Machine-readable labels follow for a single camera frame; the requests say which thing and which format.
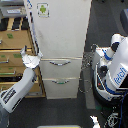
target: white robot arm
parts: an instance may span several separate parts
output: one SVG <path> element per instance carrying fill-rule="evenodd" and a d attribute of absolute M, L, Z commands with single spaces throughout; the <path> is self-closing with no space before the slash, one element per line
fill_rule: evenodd
<path fill-rule="evenodd" d="M 37 56 L 30 56 L 25 54 L 25 52 L 26 47 L 21 50 L 23 63 L 27 67 L 24 70 L 22 79 L 8 90 L 0 93 L 0 128 L 7 128 L 9 113 L 12 113 L 15 110 L 36 80 L 34 69 L 39 65 L 43 55 L 40 52 Z"/>

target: black floor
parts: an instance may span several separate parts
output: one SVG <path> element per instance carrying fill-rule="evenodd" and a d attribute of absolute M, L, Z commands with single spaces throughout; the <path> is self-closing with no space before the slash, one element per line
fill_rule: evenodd
<path fill-rule="evenodd" d="M 86 52 L 91 51 L 92 44 L 109 46 L 114 33 L 126 36 L 120 23 L 120 12 L 125 8 L 128 8 L 127 0 L 124 3 L 120 0 L 105 0 L 104 3 L 101 0 L 92 0 Z M 80 81 L 80 85 L 84 87 L 83 81 Z M 100 110 L 87 109 L 85 94 L 80 91 L 77 99 L 23 99 L 16 110 L 10 114 L 9 128 L 36 128 L 41 125 L 79 125 L 83 128 L 92 128 L 91 115 L 98 117 L 103 128 L 105 119 L 100 114 Z"/>

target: robot body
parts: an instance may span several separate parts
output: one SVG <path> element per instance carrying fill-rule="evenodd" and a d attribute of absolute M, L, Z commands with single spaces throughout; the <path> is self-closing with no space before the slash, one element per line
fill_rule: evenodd
<path fill-rule="evenodd" d="M 96 48 L 92 69 L 94 91 L 102 101 L 114 104 L 119 101 L 128 87 L 128 37 L 115 34 L 111 47 Z"/>

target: white cabinet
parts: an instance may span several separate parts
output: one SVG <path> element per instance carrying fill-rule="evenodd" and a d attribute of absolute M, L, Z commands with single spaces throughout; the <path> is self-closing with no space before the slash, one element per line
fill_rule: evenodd
<path fill-rule="evenodd" d="M 24 3 L 31 30 L 32 12 L 38 45 L 44 55 L 40 69 L 46 96 L 76 98 L 91 0 L 29 1 Z"/>

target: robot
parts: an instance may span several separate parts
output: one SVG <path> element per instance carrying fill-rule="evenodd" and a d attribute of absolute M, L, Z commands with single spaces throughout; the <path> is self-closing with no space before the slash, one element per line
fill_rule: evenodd
<path fill-rule="evenodd" d="M 92 62 L 93 90 L 102 103 L 116 105 L 128 90 L 128 37 L 114 34 L 111 47 L 98 47 Z"/>
<path fill-rule="evenodd" d="M 21 50 L 22 60 L 26 69 L 24 70 L 22 79 L 14 84 L 11 88 L 0 92 L 0 128 L 7 128 L 9 125 L 9 113 L 12 113 L 22 98 L 32 88 L 35 80 L 35 68 L 39 65 L 42 53 L 37 56 L 26 54 L 27 47 Z"/>

